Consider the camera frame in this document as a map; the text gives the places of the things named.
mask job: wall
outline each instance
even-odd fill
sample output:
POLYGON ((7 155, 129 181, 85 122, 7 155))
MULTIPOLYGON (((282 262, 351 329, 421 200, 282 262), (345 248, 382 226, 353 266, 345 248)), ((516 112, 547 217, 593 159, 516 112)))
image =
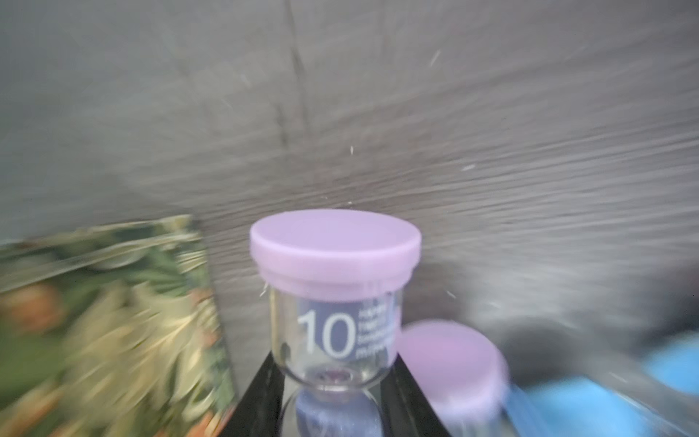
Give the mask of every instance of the wall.
POLYGON ((521 379, 570 368, 566 329, 699 320, 693 1, 8 0, 0 32, 0 237, 192 211, 242 386, 247 230, 292 208, 418 224, 406 319, 521 379))

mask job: glass jar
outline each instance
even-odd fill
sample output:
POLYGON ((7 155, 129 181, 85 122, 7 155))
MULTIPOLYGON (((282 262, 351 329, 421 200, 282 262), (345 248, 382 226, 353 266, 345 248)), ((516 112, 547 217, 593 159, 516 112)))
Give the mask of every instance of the glass jar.
POLYGON ((483 334, 446 320, 416 322, 404 328, 398 353, 453 437, 511 435, 507 364, 483 334))
POLYGON ((324 391, 379 382, 396 358, 402 290, 420 244, 412 224, 366 211, 301 210, 255 223, 250 252, 271 289, 278 366, 324 391))

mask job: wood grain wall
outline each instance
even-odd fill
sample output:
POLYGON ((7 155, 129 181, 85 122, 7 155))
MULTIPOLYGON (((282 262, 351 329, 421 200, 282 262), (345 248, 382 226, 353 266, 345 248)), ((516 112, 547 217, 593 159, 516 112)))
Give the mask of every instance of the wood grain wall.
POLYGON ((395 214, 425 237, 406 320, 549 376, 566 329, 697 325, 698 37, 692 0, 5 0, 0 238, 192 211, 244 387, 251 223, 395 214))

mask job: purple plastic lid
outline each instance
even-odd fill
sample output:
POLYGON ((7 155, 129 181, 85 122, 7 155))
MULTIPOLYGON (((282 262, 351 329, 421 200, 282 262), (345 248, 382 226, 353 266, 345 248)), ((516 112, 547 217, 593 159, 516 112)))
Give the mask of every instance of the purple plastic lid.
POLYGON ((405 285, 420 259, 418 228, 390 215, 342 209, 265 217, 250 229, 260 276, 284 292, 357 301, 405 285))
POLYGON ((447 320, 416 322, 399 336, 398 353, 445 424, 486 422, 501 411, 507 363, 475 329, 447 320))

